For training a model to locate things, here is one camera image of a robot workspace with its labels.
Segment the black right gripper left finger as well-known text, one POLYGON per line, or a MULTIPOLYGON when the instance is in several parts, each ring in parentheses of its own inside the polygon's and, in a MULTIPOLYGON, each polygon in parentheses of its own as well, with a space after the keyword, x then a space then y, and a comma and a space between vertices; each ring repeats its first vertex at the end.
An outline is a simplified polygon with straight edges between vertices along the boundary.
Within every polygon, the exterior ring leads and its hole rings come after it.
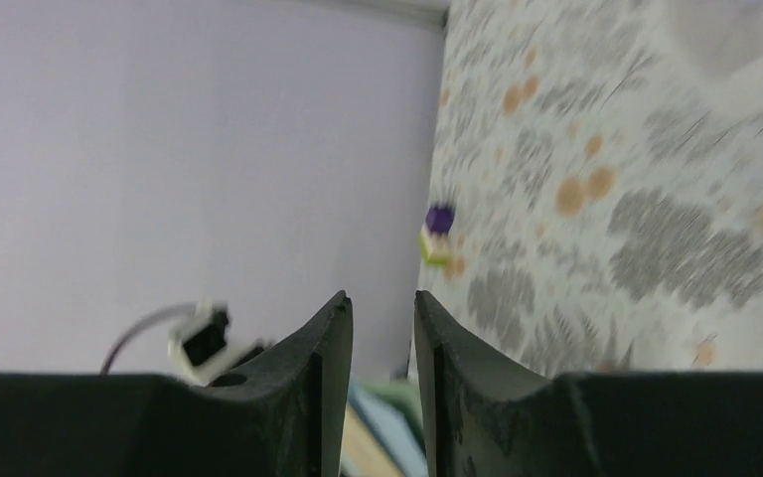
POLYGON ((0 373, 0 476, 335 476, 353 331, 341 291, 206 386, 0 373))

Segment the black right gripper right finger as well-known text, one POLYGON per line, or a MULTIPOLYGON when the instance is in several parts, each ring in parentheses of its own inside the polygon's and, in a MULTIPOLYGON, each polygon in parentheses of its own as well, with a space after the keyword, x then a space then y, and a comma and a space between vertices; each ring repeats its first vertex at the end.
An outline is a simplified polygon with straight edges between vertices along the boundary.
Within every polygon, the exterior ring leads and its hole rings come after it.
POLYGON ((548 379, 426 291, 414 346, 433 476, 763 476, 763 373, 548 379))

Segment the gold card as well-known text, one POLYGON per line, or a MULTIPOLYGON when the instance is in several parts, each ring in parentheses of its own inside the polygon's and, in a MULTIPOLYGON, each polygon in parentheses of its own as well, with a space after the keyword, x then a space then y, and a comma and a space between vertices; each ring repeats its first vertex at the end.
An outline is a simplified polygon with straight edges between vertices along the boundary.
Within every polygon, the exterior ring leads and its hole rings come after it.
POLYGON ((344 419, 341 472, 350 477, 402 477, 391 458, 349 405, 344 419))

